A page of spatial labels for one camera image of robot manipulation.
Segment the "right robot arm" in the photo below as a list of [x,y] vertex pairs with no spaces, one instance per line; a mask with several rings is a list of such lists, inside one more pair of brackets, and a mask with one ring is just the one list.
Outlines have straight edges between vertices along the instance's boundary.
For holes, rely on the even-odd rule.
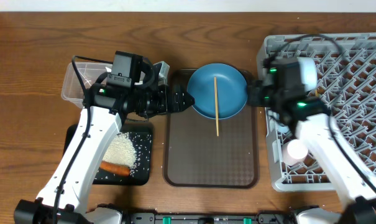
[[330,109],[307,93],[313,83],[254,80],[247,86],[248,105],[270,108],[278,123],[314,155],[337,192],[344,211],[309,207],[295,212],[297,223],[376,223],[376,175],[346,141]]

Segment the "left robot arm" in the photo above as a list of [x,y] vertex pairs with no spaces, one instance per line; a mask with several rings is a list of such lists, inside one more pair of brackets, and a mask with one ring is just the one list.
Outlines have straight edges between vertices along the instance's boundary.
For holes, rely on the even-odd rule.
[[106,149],[120,133],[129,113],[146,118],[177,113],[194,105],[180,85],[154,89],[96,83],[85,92],[85,107],[56,171],[34,201],[21,200],[15,223],[123,223],[123,212],[111,205],[87,211],[88,196]]

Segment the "orange carrot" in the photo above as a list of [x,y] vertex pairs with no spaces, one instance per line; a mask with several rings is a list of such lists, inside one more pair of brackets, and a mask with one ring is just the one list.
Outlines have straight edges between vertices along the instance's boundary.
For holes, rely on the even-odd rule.
[[130,168],[128,166],[113,164],[106,161],[101,162],[100,168],[122,177],[127,177],[130,174]]

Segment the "dark blue plate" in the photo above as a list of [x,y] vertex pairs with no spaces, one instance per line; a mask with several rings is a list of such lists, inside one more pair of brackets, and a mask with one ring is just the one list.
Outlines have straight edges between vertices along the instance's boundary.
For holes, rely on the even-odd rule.
[[214,77],[218,83],[219,119],[231,118],[247,102],[247,82],[240,71],[227,64],[207,64],[192,74],[187,92],[195,99],[193,108],[206,118],[215,118]]

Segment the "light blue cup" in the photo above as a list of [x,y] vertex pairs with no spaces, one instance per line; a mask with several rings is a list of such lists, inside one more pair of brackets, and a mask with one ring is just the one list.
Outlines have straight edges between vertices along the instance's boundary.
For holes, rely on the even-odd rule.
[[277,124],[277,130],[282,134],[286,134],[290,131],[290,128],[284,124]]

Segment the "pink cup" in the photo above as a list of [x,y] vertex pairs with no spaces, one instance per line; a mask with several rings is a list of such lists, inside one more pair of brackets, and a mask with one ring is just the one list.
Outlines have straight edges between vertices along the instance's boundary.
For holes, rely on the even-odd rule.
[[308,148],[298,139],[293,139],[282,146],[282,161],[293,166],[303,162],[309,153]]

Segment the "light blue rice bowl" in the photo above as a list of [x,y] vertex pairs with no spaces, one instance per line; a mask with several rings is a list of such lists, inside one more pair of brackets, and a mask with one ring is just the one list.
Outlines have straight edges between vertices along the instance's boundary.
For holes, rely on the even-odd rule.
[[311,91],[317,85],[317,71],[316,64],[312,58],[299,57],[301,82],[305,86],[305,91]]

